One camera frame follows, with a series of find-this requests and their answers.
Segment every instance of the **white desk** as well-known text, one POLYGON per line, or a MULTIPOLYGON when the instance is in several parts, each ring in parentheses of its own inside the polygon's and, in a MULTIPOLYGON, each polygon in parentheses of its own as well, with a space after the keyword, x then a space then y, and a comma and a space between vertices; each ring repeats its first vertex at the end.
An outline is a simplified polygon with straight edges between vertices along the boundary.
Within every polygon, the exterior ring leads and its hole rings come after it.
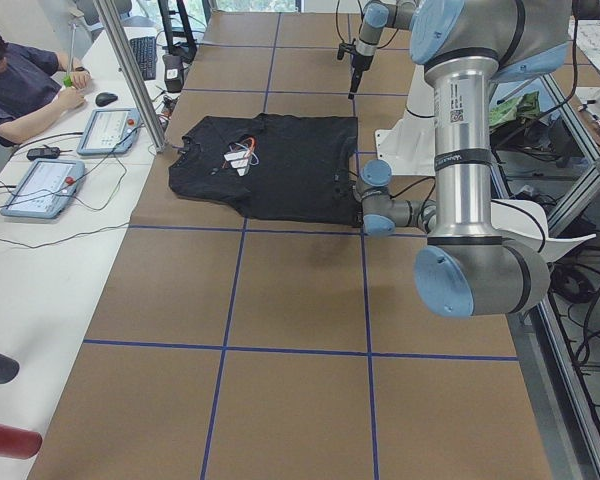
MULTIPOLYGON (((130 28, 127 34, 143 36, 155 30, 130 28)), ((82 130, 101 91, 119 96, 112 108, 133 106, 105 34, 83 61, 93 76, 86 92, 88 104, 66 114, 42 136, 82 130)), ((154 85, 161 83, 163 68, 159 61, 157 80, 147 82, 152 98, 160 93, 154 85)), ((75 149, 78 137, 48 143, 75 149)), ((26 150, 9 161, 0 175, 3 182, 15 184, 22 178, 30 165, 26 150)), ((153 157, 149 135, 141 130, 131 150, 119 157, 128 172, 104 210, 94 212, 74 200, 51 222, 14 221, 0 215, 0 238, 37 245, 124 224, 153 157)), ((88 170, 99 162, 83 160, 88 170)), ((106 160, 87 176, 78 198, 92 207, 102 206, 122 173, 115 159, 106 160)), ((6 199, 6 193, 0 193, 0 205, 6 199)), ((124 234, 125 228, 118 228, 36 250, 0 242, 0 353, 16 359, 21 367, 13 381, 0 385, 0 423, 46 432, 124 234)), ((33 462, 0 457, 0 480, 25 479, 33 462)))

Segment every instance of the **black keyboard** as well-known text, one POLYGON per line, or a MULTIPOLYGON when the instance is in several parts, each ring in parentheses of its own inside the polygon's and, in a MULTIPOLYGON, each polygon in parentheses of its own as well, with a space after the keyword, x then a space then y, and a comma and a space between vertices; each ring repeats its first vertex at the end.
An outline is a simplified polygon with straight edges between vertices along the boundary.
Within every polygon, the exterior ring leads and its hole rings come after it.
POLYGON ((138 37, 129 40, 131 51, 136 57, 142 78, 155 80, 156 78, 156 37, 138 37))

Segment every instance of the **red cylinder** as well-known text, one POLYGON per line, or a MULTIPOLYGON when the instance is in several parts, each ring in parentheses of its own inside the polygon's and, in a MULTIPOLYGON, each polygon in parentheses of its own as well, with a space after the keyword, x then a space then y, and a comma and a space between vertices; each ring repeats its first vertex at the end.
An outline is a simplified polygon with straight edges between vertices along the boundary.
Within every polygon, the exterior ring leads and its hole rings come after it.
POLYGON ((0 457, 31 458, 41 445, 42 436, 38 432, 0 424, 0 457))

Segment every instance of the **black t-shirt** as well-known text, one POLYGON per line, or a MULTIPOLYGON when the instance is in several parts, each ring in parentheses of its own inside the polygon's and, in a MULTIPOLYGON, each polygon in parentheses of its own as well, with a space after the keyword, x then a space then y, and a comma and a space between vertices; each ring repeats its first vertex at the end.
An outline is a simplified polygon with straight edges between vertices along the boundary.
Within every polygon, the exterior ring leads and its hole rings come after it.
POLYGON ((182 197, 231 205, 248 218, 359 226, 349 176, 357 136, 355 117, 205 117, 183 137, 185 152, 169 168, 169 186, 182 197), (226 160, 252 145, 242 170, 226 160))

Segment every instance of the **computer mouse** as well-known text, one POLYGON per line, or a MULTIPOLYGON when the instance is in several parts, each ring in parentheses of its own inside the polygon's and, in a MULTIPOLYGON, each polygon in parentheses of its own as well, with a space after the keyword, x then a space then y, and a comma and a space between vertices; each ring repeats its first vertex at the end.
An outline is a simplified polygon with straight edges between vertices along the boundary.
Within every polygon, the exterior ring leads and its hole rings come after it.
POLYGON ((99 107, 104 107, 109 105, 111 102, 115 102, 117 99, 118 96, 115 93, 102 92, 96 96, 96 105, 99 107))

